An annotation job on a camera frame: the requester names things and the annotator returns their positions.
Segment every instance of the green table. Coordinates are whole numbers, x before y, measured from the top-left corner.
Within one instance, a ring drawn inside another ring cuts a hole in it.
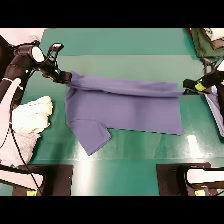
[[[184,29],[48,29],[41,47],[53,42],[65,48],[60,69],[82,75],[174,81],[202,75],[202,64]],[[112,130],[112,139],[88,157],[65,124],[67,87],[36,73],[23,103],[49,95],[54,103],[46,129],[34,149],[34,164],[74,164],[72,195],[159,195],[157,163],[205,162],[224,166],[223,139],[203,96],[180,99],[182,136]],[[0,186],[0,195],[11,188]]]

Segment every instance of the olive green garment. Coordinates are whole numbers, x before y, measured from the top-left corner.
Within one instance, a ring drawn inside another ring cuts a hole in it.
[[[224,56],[224,48],[213,49],[201,28],[192,28],[191,31],[198,57]]]

